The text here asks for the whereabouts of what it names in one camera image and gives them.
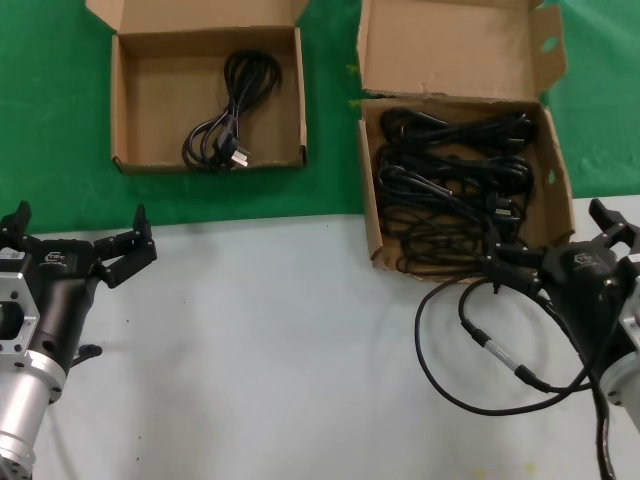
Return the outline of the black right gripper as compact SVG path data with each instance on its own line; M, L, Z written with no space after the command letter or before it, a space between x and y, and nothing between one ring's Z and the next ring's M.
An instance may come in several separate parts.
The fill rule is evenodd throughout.
M494 290L506 286L530 299L543 284L580 358L593 363L590 373L599 385L637 386L639 227L599 199L591 200L589 214L598 236L547 254L545 247L503 242L485 220L483 272ZM629 247L622 259L611 250L618 243Z

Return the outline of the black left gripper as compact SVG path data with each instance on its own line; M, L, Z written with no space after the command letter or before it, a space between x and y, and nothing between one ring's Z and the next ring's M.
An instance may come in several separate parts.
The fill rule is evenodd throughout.
M37 267L39 320L29 343L68 371L79 346L99 279L114 289L157 259L152 230L139 204L128 232L96 240L27 238L32 218L27 201L1 218L1 248L25 251Z

